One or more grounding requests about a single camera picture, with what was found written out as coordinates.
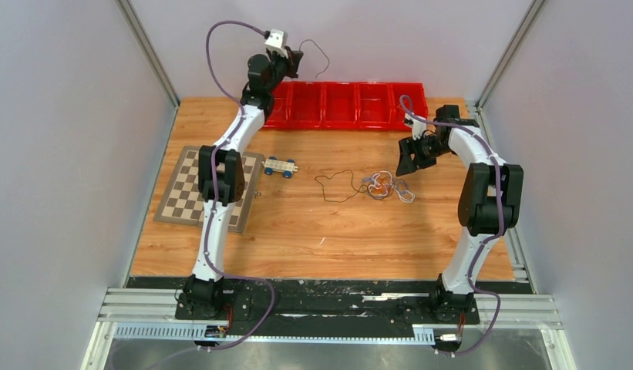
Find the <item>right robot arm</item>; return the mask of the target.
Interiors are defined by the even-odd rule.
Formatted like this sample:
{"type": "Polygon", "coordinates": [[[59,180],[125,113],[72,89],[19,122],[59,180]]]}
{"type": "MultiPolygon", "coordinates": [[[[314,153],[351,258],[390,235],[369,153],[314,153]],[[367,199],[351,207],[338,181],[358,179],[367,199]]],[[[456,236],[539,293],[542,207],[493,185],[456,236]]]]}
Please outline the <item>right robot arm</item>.
{"type": "Polygon", "coordinates": [[[446,322],[471,310],[478,291],[476,278],[487,255],[517,224],[524,169],[503,160],[490,147],[478,123],[459,116],[458,106],[441,106],[433,121],[406,109],[404,123],[412,133],[399,141],[396,176],[432,167],[438,157],[448,153],[457,156],[466,168],[457,207],[460,239],[428,303],[431,315],[446,322]]]}

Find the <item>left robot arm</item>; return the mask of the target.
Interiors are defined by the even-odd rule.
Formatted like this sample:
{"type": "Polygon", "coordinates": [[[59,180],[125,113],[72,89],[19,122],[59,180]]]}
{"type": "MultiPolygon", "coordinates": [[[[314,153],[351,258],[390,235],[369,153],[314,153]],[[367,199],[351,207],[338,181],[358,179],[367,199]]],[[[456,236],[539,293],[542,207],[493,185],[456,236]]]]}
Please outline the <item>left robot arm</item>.
{"type": "Polygon", "coordinates": [[[198,190],[204,199],[204,221],[197,261],[179,297],[179,307],[192,315],[215,319],[225,308],[224,245],[234,206],[244,192],[242,152],[274,108],[274,90],[284,78],[298,77],[304,53],[285,48],[247,61],[247,83],[235,99],[238,113],[223,136],[198,152],[198,190]]]}

